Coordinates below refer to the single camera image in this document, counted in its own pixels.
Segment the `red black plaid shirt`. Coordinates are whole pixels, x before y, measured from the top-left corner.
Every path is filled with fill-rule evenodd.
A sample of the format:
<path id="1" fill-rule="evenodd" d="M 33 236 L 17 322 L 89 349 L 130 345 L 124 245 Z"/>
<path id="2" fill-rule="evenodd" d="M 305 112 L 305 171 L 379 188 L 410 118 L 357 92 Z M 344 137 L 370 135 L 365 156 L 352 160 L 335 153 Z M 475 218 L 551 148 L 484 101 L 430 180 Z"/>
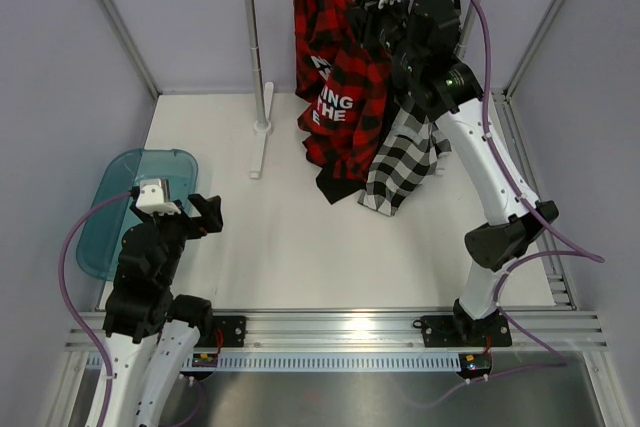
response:
<path id="1" fill-rule="evenodd" d="M 348 19 L 352 0 L 293 0 L 298 117 L 307 160 L 334 179 L 364 181 L 380 143 L 391 62 Z"/>

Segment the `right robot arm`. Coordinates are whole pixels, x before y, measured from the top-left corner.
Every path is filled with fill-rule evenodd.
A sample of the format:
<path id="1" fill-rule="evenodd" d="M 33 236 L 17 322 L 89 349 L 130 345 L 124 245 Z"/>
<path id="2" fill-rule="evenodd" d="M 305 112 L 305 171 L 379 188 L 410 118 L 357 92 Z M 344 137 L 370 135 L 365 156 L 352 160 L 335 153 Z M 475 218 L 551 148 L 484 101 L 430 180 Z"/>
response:
<path id="1" fill-rule="evenodd" d="M 511 343 L 495 298 L 500 278 L 559 215 L 522 178 L 491 122 L 487 97 L 471 68 L 455 54 L 460 17 L 452 0 L 360 0 L 357 38 L 382 48 L 392 62 L 394 86 L 451 142 L 484 209 L 485 223 L 464 237 L 472 259 L 455 301 L 451 334 L 462 344 Z"/>

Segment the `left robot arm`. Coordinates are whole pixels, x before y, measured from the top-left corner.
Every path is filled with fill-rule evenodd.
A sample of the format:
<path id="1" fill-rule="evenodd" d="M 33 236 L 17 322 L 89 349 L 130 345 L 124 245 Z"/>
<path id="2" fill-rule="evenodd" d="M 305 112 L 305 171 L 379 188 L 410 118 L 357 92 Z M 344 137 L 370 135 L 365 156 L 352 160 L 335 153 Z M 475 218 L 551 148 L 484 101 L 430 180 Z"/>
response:
<path id="1" fill-rule="evenodd" d="M 105 304 L 89 426 L 158 425 L 187 355 L 214 335 L 210 301 L 171 292 L 186 242 L 223 229 L 220 197 L 188 200 L 195 217 L 156 188 L 140 187 L 134 196 L 130 209 L 139 222 L 122 237 Z"/>

